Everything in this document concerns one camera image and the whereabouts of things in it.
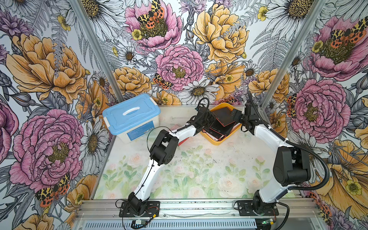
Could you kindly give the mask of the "yellow storage tray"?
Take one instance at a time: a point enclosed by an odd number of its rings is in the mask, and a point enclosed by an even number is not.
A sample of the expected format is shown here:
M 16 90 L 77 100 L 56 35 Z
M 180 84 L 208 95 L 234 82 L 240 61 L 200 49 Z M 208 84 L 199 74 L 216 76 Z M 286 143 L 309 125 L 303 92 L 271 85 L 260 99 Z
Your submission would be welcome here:
M 222 144 L 241 128 L 239 122 L 232 120 L 231 113 L 235 110 L 236 108 L 229 103 L 221 103 L 210 109 L 212 115 L 210 125 L 203 128 L 200 134 L 213 145 Z

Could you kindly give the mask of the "red writing tablet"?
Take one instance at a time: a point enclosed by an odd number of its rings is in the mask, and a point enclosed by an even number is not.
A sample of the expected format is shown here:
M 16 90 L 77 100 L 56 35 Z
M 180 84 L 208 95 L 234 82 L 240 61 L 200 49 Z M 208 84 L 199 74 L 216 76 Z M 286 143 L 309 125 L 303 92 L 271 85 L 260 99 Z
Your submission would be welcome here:
M 237 123 L 233 122 L 227 126 L 223 126 L 220 122 L 215 121 L 210 125 L 210 127 L 207 130 L 212 129 L 217 133 L 228 135 L 236 124 Z
M 212 127 L 227 127 L 229 125 L 235 125 L 238 123 L 238 121 L 234 120 L 234 117 L 232 116 L 232 110 L 228 107 L 214 110 L 212 111 L 212 115 L 214 117 L 214 121 L 211 125 Z

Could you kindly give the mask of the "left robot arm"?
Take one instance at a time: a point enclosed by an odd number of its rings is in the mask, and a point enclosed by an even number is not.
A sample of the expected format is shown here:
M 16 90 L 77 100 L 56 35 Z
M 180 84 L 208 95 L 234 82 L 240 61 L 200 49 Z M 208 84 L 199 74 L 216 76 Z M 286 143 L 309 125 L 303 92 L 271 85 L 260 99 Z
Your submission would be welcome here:
M 202 129 L 210 125 L 213 115 L 208 106 L 200 104 L 196 107 L 197 115 L 177 130 L 161 130 L 152 146 L 149 147 L 149 164 L 137 188 L 127 199 L 129 212 L 140 216 L 145 212 L 148 200 L 161 169 L 173 159 L 179 144 L 197 135 Z

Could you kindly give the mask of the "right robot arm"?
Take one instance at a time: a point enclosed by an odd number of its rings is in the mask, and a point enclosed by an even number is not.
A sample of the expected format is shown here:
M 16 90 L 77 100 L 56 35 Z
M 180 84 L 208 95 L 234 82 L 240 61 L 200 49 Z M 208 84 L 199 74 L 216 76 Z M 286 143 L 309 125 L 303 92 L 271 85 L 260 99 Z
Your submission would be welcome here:
M 263 215 L 291 191 L 293 186 L 310 179 L 311 170 L 307 159 L 309 153 L 287 143 L 286 138 L 266 124 L 260 118 L 256 105 L 246 103 L 243 111 L 234 109 L 231 117 L 276 153 L 273 178 L 266 186 L 255 192 L 251 203 L 252 211 L 257 215 Z

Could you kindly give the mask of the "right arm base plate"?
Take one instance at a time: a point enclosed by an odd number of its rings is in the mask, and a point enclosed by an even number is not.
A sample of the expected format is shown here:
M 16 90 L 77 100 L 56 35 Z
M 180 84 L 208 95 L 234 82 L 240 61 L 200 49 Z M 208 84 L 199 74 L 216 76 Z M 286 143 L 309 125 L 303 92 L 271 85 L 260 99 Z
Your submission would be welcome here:
M 238 200 L 234 208 L 240 216 L 278 216 L 279 211 L 276 203 L 254 203 L 251 200 Z

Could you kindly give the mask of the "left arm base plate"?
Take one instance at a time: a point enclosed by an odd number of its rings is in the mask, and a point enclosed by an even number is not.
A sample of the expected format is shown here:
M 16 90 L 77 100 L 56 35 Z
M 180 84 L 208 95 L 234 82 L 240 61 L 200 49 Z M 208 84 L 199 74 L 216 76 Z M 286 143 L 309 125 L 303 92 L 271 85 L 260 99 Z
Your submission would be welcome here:
M 159 215 L 160 201 L 145 201 L 139 204 L 133 204 L 124 200 L 119 208 L 119 217 L 153 217 Z

